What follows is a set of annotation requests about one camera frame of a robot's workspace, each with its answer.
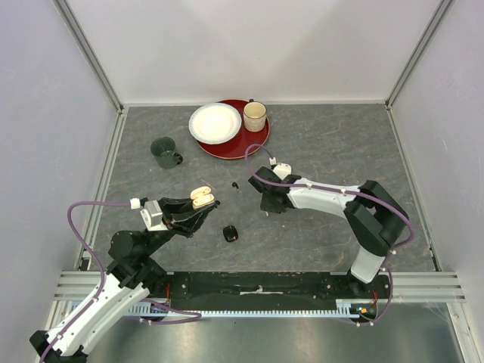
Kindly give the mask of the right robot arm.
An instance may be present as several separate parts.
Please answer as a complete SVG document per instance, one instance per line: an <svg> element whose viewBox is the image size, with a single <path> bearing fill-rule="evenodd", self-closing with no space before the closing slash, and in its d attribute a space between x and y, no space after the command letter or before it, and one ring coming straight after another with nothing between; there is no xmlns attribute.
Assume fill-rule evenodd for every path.
<svg viewBox="0 0 484 363"><path fill-rule="evenodd" d="M363 185L328 185L282 172L279 166L260 167L249 183L261 194L260 209L284 213L288 209L311 209L345 219L360 247L349 270L346 288L364 297L374 288L374 278L396 245L408 214L376 181Z"/></svg>

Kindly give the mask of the black earbud charging case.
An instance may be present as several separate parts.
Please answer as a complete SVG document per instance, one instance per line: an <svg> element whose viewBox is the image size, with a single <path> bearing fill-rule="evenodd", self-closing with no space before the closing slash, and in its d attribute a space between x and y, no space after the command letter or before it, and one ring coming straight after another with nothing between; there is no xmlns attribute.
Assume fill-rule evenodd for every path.
<svg viewBox="0 0 484 363"><path fill-rule="evenodd" d="M225 241L228 243L232 243L239 238L238 231L233 225L224 227L222 233Z"/></svg>

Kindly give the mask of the pink earbud charging case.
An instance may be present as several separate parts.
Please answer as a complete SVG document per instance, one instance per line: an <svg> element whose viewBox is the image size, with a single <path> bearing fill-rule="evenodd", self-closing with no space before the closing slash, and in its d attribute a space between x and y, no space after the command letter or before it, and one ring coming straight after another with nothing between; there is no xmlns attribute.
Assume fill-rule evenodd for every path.
<svg viewBox="0 0 484 363"><path fill-rule="evenodd" d="M215 197L212 194L211 187L209 186L194 189L190 194L190 199L194 209L199 209L215 202Z"/></svg>

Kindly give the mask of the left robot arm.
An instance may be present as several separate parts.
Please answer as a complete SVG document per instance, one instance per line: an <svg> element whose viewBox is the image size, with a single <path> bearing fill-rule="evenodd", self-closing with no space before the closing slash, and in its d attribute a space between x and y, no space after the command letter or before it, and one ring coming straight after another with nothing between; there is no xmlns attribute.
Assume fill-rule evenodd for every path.
<svg viewBox="0 0 484 363"><path fill-rule="evenodd" d="M113 261L100 281L67 317L29 339L42 362L85 362L102 336L146 297L166 289L166 271L151 255L174 236L192 237L219 202L208 187L185 199L132 198L124 207L139 210L143 231L118 231L111 241Z"/></svg>

